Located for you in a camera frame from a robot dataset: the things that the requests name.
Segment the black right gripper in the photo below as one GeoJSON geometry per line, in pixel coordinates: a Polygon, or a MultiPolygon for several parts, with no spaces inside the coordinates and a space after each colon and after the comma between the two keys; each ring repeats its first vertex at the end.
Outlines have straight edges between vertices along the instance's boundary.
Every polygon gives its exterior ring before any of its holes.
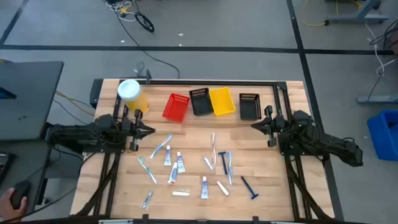
{"type": "Polygon", "coordinates": [[[280,133],[284,129],[284,117],[282,115],[276,115],[275,118],[272,118],[273,107],[271,105],[266,106],[264,109],[265,112],[265,122],[264,120],[260,122],[256,122],[251,125],[255,130],[260,131],[262,134],[266,133],[269,135],[269,140],[267,145],[269,147],[274,147],[277,144],[276,137],[274,133],[280,133]]]}

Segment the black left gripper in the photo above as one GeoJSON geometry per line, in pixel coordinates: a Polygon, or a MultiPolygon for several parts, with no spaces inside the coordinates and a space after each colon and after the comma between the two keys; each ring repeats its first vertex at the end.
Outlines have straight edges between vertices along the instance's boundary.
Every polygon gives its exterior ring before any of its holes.
{"type": "Polygon", "coordinates": [[[134,111],[134,121],[131,121],[127,116],[123,116],[123,133],[125,133],[126,136],[132,137],[132,142],[129,146],[129,149],[132,151],[138,151],[139,145],[137,142],[139,139],[155,133],[154,128],[146,126],[142,122],[142,115],[142,111],[140,109],[136,109],[134,111]]]}

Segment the blue toothbrush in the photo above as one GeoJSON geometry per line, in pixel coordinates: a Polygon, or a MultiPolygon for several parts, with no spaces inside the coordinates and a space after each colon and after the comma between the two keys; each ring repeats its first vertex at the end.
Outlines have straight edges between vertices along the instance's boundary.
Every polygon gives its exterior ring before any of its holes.
{"type": "Polygon", "coordinates": [[[228,179],[229,179],[229,185],[233,184],[233,167],[232,167],[232,152],[229,151],[227,152],[227,157],[228,157],[228,179]]]}
{"type": "Polygon", "coordinates": [[[154,149],[153,153],[150,155],[151,159],[171,140],[172,136],[172,134],[168,134],[162,143],[154,149]]]}

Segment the green toothbrush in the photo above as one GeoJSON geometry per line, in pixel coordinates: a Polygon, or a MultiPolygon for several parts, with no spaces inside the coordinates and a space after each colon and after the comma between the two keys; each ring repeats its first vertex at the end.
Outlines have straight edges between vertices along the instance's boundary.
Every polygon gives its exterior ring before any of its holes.
{"type": "Polygon", "coordinates": [[[153,183],[157,184],[157,180],[156,180],[155,176],[150,171],[150,169],[144,164],[144,159],[142,157],[138,157],[137,160],[139,161],[140,165],[144,168],[144,170],[147,172],[147,174],[149,175],[149,177],[151,178],[153,183]]]}

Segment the toothpaste tube with red end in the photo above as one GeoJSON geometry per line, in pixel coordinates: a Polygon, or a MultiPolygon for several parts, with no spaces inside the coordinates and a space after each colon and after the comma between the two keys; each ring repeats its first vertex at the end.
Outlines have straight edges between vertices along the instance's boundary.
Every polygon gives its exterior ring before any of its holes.
{"type": "Polygon", "coordinates": [[[177,179],[177,174],[178,174],[178,168],[177,168],[177,163],[175,162],[173,164],[171,173],[170,173],[170,177],[168,179],[168,183],[169,184],[175,184],[176,183],[176,179],[177,179]]]}

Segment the dark blue disposable razor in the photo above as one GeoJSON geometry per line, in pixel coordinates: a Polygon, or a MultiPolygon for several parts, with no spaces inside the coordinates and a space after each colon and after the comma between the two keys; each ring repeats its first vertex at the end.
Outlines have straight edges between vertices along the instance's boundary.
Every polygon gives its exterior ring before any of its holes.
{"type": "Polygon", "coordinates": [[[226,151],[219,152],[218,154],[221,156],[221,160],[222,160],[222,163],[223,163],[224,174],[227,175],[228,171],[227,171],[226,161],[225,161],[226,151]]]}

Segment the red toothbrush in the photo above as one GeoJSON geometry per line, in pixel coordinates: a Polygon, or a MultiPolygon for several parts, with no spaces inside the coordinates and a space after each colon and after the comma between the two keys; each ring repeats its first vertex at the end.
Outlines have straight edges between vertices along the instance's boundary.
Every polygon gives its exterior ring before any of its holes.
{"type": "Polygon", "coordinates": [[[211,135],[211,164],[213,169],[216,167],[216,143],[215,143],[215,133],[211,135]]]}

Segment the small clear packet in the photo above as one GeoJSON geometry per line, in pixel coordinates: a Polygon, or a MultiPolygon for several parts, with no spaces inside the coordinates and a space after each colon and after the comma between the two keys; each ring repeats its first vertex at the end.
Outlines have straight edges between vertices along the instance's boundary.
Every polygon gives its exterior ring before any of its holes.
{"type": "Polygon", "coordinates": [[[147,209],[147,208],[148,208],[149,202],[150,202],[150,200],[151,200],[153,194],[154,194],[153,191],[149,191],[149,192],[147,193],[145,199],[144,199],[143,202],[141,203],[141,208],[142,208],[142,209],[147,209]]]}

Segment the black plastic basket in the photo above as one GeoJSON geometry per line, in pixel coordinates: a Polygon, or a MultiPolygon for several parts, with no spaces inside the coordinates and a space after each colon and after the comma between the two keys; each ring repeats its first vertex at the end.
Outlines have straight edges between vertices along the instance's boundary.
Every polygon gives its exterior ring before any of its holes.
{"type": "Polygon", "coordinates": [[[195,116],[204,116],[212,114],[213,107],[211,105],[210,94],[208,88],[190,90],[190,100],[195,116]]]}
{"type": "Polygon", "coordinates": [[[239,111],[242,120],[261,119],[261,102],[259,94],[240,93],[239,111]]]}

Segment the red plastic basket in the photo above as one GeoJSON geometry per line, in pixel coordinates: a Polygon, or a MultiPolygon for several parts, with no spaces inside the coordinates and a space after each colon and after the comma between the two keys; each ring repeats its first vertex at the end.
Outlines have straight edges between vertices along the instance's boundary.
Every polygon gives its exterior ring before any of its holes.
{"type": "Polygon", "coordinates": [[[167,120],[182,123],[189,103],[190,98],[188,96],[171,93],[162,116],[167,120]]]}

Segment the yellow wipes canister white lid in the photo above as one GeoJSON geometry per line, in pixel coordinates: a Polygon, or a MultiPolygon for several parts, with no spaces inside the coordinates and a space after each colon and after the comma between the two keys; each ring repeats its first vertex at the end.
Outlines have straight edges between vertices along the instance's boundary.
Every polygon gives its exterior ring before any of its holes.
{"type": "Polygon", "coordinates": [[[146,114],[149,110],[149,103],[141,85],[133,79],[124,80],[118,86],[118,95],[132,111],[140,110],[146,114]]]}

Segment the yellow plastic basket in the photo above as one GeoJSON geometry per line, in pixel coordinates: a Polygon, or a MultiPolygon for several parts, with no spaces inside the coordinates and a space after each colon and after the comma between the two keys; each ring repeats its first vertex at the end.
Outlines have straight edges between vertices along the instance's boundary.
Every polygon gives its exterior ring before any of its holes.
{"type": "Polygon", "coordinates": [[[223,116],[234,113],[236,108],[228,87],[218,88],[209,91],[211,104],[216,116],[223,116]]]}

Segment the black desk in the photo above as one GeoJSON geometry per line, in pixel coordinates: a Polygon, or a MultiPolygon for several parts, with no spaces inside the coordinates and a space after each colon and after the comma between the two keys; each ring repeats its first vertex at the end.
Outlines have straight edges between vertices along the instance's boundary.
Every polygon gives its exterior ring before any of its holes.
{"type": "Polygon", "coordinates": [[[0,141],[38,139],[64,63],[0,63],[0,141]]]}

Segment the grey table foot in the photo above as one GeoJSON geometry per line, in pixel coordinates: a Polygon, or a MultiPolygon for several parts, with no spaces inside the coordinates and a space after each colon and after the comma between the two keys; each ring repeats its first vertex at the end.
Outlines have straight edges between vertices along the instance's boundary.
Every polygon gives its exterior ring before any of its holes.
{"type": "Polygon", "coordinates": [[[398,93],[391,95],[359,96],[358,103],[398,103],[398,93]]]}

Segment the dark grey desk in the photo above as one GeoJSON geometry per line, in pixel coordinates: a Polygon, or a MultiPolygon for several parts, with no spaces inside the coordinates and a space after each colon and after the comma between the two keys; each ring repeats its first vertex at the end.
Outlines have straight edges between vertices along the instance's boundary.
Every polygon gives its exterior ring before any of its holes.
{"type": "Polygon", "coordinates": [[[27,212],[33,211],[42,188],[50,152],[48,144],[42,140],[0,141],[0,153],[13,155],[5,178],[0,181],[0,197],[16,183],[28,180],[30,190],[27,194],[27,212]]]}

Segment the blue plastic bin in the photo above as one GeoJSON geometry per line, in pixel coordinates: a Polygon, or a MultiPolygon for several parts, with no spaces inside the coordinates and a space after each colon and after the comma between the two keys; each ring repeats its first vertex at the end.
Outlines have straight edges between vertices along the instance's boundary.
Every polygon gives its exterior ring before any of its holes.
{"type": "Polygon", "coordinates": [[[378,158],[398,161],[398,110],[383,110],[367,125],[378,158]]]}

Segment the black computer mouse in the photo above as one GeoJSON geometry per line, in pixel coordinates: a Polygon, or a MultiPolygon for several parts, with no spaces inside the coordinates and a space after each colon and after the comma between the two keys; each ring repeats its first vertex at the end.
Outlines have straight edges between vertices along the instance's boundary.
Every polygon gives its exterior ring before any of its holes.
{"type": "Polygon", "coordinates": [[[31,183],[28,180],[20,181],[14,186],[14,191],[10,197],[10,203],[14,210],[20,209],[22,199],[28,196],[30,187],[31,183]]]}

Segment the grey table base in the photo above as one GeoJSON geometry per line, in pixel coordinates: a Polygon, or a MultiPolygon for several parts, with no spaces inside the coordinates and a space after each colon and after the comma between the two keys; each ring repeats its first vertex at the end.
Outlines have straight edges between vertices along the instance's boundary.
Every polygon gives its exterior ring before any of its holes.
{"type": "Polygon", "coordinates": [[[383,23],[389,19],[389,16],[371,13],[376,6],[380,6],[380,3],[381,0],[364,0],[364,3],[356,12],[330,16],[325,20],[325,25],[327,26],[331,22],[383,23]]]}

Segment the black keyboard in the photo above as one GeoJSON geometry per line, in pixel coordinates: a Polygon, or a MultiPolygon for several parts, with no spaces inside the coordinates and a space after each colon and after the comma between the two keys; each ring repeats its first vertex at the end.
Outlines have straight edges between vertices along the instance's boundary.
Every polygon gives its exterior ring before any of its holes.
{"type": "Polygon", "coordinates": [[[13,160],[13,154],[0,153],[0,185],[5,179],[13,160]]]}

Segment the person's hand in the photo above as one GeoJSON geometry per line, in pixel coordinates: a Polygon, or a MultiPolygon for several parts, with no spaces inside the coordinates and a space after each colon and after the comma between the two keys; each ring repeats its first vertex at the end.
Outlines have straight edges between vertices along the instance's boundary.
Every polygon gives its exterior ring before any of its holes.
{"type": "Polygon", "coordinates": [[[27,210],[28,199],[23,197],[21,199],[21,206],[18,209],[13,209],[11,204],[11,196],[14,193],[14,189],[8,189],[0,198],[0,218],[8,220],[24,216],[27,210]]]}

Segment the black metal table frame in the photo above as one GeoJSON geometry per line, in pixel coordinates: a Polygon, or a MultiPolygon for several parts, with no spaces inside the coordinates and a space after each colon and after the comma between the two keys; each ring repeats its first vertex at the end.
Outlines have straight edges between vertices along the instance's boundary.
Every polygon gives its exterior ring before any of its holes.
{"type": "Polygon", "coordinates": [[[290,190],[286,161],[278,147],[268,147],[267,136],[251,127],[251,121],[243,121],[239,113],[223,116],[213,114],[195,116],[188,110],[182,123],[166,120],[162,112],[171,93],[187,95],[199,88],[228,87],[235,103],[240,93],[257,93],[261,106],[275,105],[274,89],[266,82],[239,82],[221,80],[157,80],[144,88],[150,109],[144,123],[155,129],[155,133],[139,143],[136,152],[126,151],[121,155],[115,185],[111,216],[113,218],[138,219],[148,215],[150,219],[178,220],[287,220],[294,218],[292,200],[297,200],[302,218],[314,217],[306,212],[298,189],[290,190]],[[215,133],[216,167],[210,170],[204,161],[211,162],[211,135],[215,133]],[[168,134],[171,140],[151,159],[154,149],[168,134]],[[166,147],[171,147],[171,166],[164,166],[166,147]],[[182,153],[186,172],[177,174],[175,184],[168,179],[177,163],[177,152],[182,153]],[[219,152],[232,152],[233,184],[229,185],[228,174],[224,174],[219,152]],[[153,183],[137,160],[144,159],[157,180],[153,183]],[[208,181],[208,199],[201,199],[203,176],[208,181]],[[243,176],[253,191],[259,194],[254,200],[241,180],[243,176]],[[228,190],[226,196],[218,187],[220,181],[228,190]],[[147,209],[141,203],[147,193],[153,196],[147,209]],[[188,197],[173,196],[173,191],[187,191],[188,197]]]}

